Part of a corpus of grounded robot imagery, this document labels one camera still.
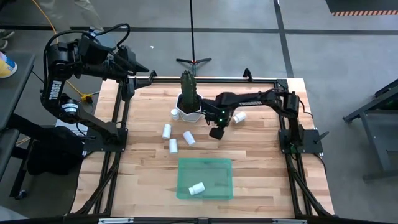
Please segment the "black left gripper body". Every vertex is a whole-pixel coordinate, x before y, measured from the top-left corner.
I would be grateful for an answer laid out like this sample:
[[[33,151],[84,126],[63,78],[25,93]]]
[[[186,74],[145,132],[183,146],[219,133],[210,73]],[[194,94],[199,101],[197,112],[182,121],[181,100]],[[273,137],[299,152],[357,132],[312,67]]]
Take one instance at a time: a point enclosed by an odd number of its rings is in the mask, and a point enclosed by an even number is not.
[[[122,80],[128,75],[136,75],[136,56],[130,47],[126,45],[119,46],[117,52],[110,51],[109,55],[112,56],[112,59],[108,78]]]

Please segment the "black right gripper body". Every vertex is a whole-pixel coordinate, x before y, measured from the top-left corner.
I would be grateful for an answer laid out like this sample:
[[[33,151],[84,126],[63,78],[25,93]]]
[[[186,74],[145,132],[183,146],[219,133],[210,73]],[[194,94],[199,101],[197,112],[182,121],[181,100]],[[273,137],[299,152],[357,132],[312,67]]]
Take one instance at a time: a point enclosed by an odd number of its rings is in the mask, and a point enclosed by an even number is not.
[[[214,139],[221,140],[223,135],[224,135],[224,127],[222,126],[217,126],[210,129],[209,136]]]

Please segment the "green translucent plastic basket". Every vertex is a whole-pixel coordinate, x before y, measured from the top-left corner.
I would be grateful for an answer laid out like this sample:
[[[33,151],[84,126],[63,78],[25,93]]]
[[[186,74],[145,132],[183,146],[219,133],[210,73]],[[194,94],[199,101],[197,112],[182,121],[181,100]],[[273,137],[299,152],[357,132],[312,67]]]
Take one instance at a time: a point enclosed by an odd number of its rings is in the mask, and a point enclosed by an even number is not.
[[[188,188],[203,182],[206,190],[191,196]],[[233,199],[231,159],[180,158],[178,160],[176,197],[180,200]]]

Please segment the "white hexagonal plant pot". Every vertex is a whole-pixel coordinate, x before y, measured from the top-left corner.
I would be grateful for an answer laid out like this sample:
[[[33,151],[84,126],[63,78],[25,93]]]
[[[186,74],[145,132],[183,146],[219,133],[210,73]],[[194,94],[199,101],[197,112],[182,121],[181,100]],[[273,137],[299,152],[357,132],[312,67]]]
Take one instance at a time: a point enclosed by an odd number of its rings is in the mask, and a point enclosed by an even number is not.
[[[196,123],[200,118],[202,118],[203,114],[201,113],[201,105],[200,105],[199,109],[197,109],[195,112],[185,113],[179,106],[179,103],[181,101],[182,101],[182,93],[179,93],[177,96],[176,103],[175,103],[175,108],[178,110],[180,118],[183,121],[189,122],[189,123]]]

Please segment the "green cactus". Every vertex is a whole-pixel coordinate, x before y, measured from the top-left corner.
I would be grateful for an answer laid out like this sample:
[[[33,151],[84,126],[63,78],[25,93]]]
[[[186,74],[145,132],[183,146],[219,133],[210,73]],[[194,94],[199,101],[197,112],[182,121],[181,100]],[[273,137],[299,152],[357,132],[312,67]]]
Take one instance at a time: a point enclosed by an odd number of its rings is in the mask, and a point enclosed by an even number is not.
[[[197,95],[196,79],[189,70],[185,70],[180,77],[181,97],[178,106],[186,113],[196,112],[200,108],[200,100]]]

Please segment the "person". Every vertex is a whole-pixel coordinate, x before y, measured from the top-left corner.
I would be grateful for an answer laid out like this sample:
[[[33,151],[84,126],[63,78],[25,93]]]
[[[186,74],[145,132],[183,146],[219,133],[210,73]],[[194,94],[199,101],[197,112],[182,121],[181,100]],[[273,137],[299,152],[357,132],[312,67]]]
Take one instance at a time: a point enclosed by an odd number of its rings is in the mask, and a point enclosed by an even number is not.
[[[56,31],[70,30],[69,18],[72,15],[71,8],[62,5],[69,0],[36,0]],[[96,30],[104,31],[100,17],[90,0],[73,0],[74,5],[80,10],[81,16],[89,26]]]

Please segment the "black tripod stand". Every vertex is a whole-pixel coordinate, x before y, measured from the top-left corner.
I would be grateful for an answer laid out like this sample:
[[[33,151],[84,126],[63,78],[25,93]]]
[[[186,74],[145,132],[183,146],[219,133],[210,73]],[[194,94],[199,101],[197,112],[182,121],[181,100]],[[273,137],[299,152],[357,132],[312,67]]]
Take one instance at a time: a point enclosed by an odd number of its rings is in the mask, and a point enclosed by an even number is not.
[[[182,58],[176,58],[175,60],[179,63],[187,63],[191,66],[192,68],[192,74],[194,76],[197,75],[197,66],[200,63],[204,62],[210,62],[212,61],[211,57],[208,58],[203,58],[200,60],[196,60],[195,58],[195,38],[194,38],[194,21],[193,21],[193,3],[192,0],[189,0],[189,5],[190,5],[190,36],[191,36],[191,44],[192,44],[192,59],[191,60],[185,60]]]

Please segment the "black clamp lever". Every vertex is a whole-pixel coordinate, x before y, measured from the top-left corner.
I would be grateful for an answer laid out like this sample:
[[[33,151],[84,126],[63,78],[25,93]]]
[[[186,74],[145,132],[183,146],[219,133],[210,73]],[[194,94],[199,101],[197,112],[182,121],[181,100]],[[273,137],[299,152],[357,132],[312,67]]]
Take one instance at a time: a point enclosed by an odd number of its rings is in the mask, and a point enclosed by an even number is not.
[[[323,139],[324,137],[326,137],[329,133],[330,133],[329,131],[326,131],[326,132],[324,132],[323,134],[319,135],[319,136],[314,140],[314,143],[315,143],[315,144],[321,143],[322,139]]]

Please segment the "black fabric bag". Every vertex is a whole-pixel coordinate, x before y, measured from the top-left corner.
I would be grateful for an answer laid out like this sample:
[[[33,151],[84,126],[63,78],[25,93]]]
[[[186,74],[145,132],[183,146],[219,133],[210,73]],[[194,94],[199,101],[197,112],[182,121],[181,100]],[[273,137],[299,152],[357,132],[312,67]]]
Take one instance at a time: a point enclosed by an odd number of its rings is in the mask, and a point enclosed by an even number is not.
[[[49,172],[67,175],[83,160],[82,140],[64,126],[28,129],[26,135],[35,139],[27,161],[30,175]]]

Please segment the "dark grey desk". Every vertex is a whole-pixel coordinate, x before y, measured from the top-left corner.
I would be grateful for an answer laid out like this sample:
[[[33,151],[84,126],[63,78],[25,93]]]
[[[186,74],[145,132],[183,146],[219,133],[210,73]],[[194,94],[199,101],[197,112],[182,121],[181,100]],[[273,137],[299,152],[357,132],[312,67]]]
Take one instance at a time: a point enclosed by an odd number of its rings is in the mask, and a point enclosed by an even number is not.
[[[27,52],[9,52],[7,57],[16,63],[17,71],[10,77],[0,78],[0,181],[19,137],[19,131],[7,128],[7,124],[24,91],[35,61],[35,55]]]

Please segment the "yellow blue white container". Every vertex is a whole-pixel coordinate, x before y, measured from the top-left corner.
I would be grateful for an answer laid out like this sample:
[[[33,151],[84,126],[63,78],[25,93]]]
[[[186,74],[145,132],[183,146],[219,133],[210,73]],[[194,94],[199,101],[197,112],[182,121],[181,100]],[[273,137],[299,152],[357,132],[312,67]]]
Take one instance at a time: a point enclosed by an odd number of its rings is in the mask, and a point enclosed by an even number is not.
[[[12,76],[17,71],[17,64],[4,53],[0,52],[0,78]]]

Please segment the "dark grey metal stand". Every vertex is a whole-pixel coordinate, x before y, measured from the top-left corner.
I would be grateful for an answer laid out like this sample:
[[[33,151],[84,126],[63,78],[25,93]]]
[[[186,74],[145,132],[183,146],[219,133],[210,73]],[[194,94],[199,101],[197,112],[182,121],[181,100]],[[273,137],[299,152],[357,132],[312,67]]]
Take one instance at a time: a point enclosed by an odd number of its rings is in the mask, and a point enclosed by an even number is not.
[[[389,153],[398,153],[398,79],[384,86],[371,101],[343,117],[351,123],[359,118],[371,148],[376,152],[381,170],[363,176],[365,182],[398,177],[398,164],[394,165]]]

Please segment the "black mat with orange stripes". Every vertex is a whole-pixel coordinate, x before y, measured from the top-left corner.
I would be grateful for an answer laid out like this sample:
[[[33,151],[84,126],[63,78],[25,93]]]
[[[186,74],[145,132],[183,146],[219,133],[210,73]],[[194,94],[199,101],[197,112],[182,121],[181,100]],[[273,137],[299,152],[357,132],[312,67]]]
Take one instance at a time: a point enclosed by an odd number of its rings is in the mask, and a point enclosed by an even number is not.
[[[335,17],[397,16],[398,0],[325,0]]]

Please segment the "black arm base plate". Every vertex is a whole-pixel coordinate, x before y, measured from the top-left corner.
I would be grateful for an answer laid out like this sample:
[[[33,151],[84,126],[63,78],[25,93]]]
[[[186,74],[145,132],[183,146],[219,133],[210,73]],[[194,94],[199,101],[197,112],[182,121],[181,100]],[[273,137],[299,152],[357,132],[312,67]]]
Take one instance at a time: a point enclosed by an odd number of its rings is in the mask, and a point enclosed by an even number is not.
[[[118,128],[119,139],[116,142],[105,142],[100,133],[89,129],[84,150],[87,152],[123,152],[126,149],[128,129]]]
[[[304,129],[295,132],[282,129],[278,132],[280,150],[284,154],[319,154],[323,153],[320,135],[317,130]]]

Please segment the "silver metal bracket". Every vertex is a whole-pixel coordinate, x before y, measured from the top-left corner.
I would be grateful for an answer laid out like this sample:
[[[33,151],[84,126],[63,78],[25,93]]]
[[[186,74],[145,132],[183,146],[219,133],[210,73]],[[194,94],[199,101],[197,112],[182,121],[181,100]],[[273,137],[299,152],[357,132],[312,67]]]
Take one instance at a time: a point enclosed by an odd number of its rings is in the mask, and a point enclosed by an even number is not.
[[[306,220],[300,219],[272,219],[272,224],[308,224]]]
[[[134,218],[122,217],[122,218],[100,218],[98,224],[132,224]]]

